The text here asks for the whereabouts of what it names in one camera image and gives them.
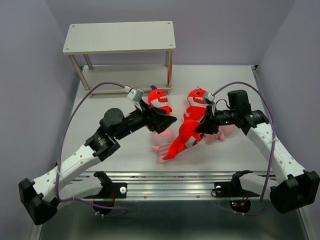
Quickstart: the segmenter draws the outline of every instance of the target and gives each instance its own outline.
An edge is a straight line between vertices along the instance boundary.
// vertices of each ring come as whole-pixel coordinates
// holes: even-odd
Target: gray wall
[[[70,24],[174,23],[176,64],[257,64],[294,0],[46,0],[66,36]],[[163,54],[93,56],[94,64],[163,63]]]
[[[32,221],[18,183],[54,166],[78,81],[44,0],[0,5],[0,239],[24,240]]]
[[[258,75],[278,137],[307,170],[320,174],[320,1],[297,0]],[[320,236],[320,193],[309,207]]]

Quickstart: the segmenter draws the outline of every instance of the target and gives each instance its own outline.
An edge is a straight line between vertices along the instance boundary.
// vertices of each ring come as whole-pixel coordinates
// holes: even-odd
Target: red shark plush toy
[[[153,85],[151,86],[151,89],[152,91],[148,96],[148,104],[153,107],[166,110],[166,114],[170,115],[172,108],[169,106],[167,94]]]
[[[192,119],[200,121],[203,116],[206,114],[207,104],[202,101],[206,91],[200,88],[192,90],[187,100],[189,102],[189,107],[186,109],[186,113],[183,115],[184,120]]]
[[[204,137],[203,133],[195,132],[200,122],[192,119],[185,120],[179,128],[178,137],[171,143],[166,156],[160,156],[159,162],[165,163],[174,159],[178,153],[198,144]]]

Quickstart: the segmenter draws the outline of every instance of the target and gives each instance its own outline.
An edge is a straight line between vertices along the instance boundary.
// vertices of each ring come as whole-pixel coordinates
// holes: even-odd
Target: plush toy face
[[[150,92],[148,96],[148,103],[156,108],[169,105],[167,94],[161,89],[154,89]]]
[[[206,103],[202,101],[205,93],[206,91],[200,88],[192,90],[187,97],[190,106],[205,108]]]

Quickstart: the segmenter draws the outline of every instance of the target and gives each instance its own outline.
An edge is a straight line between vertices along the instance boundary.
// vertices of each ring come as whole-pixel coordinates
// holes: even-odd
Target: dark gray floor
[[[298,211],[271,208],[259,216],[240,216],[215,206],[224,201],[121,202],[130,212],[101,219],[84,204],[65,207],[42,228],[41,240],[304,240]],[[252,203],[251,213],[269,205]]]

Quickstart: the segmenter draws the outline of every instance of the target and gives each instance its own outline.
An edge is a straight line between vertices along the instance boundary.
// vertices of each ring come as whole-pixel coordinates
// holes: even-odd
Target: white tabletop
[[[187,108],[188,93],[199,86],[210,92],[234,81],[243,81],[257,86],[250,66],[217,66],[217,65],[174,65],[172,71],[173,90],[168,96],[173,115],[178,121],[172,125],[175,133],[183,122],[183,113]],[[217,95],[226,98],[227,92],[237,89],[246,90],[252,110],[264,108],[260,97],[244,85],[234,85]],[[75,105],[85,95],[82,85],[79,86]],[[219,109],[225,106],[218,104]],[[134,105],[122,95],[95,96],[88,98],[77,114],[68,130],[63,148],[63,159],[73,154],[99,127],[99,120],[105,111],[119,108],[124,114],[132,112]],[[265,171],[267,161],[256,146],[237,129],[225,142],[216,141],[207,145],[204,141],[195,147],[185,150],[166,164],[158,163],[158,156],[151,151],[152,133],[147,128],[140,129],[121,139],[121,148],[104,162],[92,167],[91,171],[106,172],[206,172],[206,171]]]
[[[147,53],[176,48],[172,21],[71,24],[66,55]]]

